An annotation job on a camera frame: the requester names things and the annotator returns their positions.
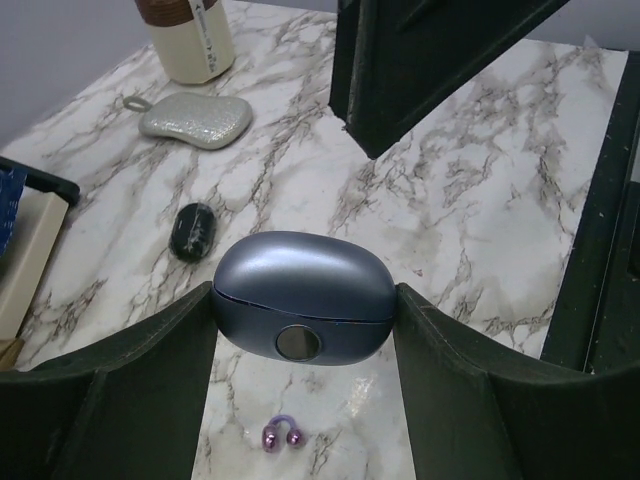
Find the purple cherry-shaped object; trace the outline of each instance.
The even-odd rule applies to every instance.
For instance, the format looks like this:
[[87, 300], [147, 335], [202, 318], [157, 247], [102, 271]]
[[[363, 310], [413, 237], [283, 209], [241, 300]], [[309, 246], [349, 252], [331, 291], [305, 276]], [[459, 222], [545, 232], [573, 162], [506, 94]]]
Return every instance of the purple cherry-shaped object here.
[[293, 448], [302, 448], [304, 446], [304, 435], [299, 428], [292, 428], [287, 433], [287, 443]]
[[270, 423], [262, 429], [262, 449], [274, 453], [278, 448], [278, 428]]

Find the metallic gray case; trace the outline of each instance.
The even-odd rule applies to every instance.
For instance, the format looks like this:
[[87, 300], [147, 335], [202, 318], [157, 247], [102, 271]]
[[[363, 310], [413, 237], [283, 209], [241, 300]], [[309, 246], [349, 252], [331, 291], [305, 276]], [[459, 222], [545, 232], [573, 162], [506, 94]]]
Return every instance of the metallic gray case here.
[[236, 243], [213, 284], [220, 331], [258, 355], [345, 365], [389, 336], [395, 285], [384, 264], [348, 242], [265, 232]]

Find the white marble surface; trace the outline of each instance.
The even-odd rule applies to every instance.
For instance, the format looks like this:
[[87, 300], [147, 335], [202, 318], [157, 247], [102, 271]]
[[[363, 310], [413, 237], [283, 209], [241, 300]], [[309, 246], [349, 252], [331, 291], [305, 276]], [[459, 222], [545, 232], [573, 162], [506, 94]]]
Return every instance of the white marble surface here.
[[[626, 54], [522, 41], [373, 162], [327, 107], [335, 17], [226, 8], [238, 59], [192, 90], [252, 104], [253, 125], [231, 147], [140, 137], [122, 97], [185, 89], [146, 48], [3, 151], [83, 193], [24, 329], [20, 367], [158, 311], [210, 279], [234, 242], [271, 229], [362, 245], [445, 312], [539, 355]], [[188, 266], [167, 241], [194, 201], [215, 209], [219, 231], [210, 258]], [[304, 450], [260, 449], [279, 412], [310, 434]], [[328, 368], [220, 338], [193, 478], [414, 478], [392, 342]]]

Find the purple earrings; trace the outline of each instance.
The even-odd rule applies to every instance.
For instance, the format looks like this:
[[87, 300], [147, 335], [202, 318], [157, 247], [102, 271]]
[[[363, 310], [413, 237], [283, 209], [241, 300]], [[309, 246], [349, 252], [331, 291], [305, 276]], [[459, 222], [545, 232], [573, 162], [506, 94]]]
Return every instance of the purple earrings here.
[[274, 453], [278, 449], [278, 424], [286, 422], [289, 424], [289, 432], [287, 432], [287, 443], [292, 448], [300, 448], [304, 446], [304, 435], [296, 426], [296, 421], [289, 415], [276, 415], [266, 427], [262, 429], [262, 449], [267, 453]]

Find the round button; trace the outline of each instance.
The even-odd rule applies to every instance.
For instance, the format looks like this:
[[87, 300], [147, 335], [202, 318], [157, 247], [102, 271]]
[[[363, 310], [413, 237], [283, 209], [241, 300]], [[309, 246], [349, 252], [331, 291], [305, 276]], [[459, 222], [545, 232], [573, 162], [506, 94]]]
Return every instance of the round button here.
[[302, 325], [285, 328], [276, 340], [280, 355], [294, 362], [305, 362], [320, 353], [320, 338], [315, 332]]

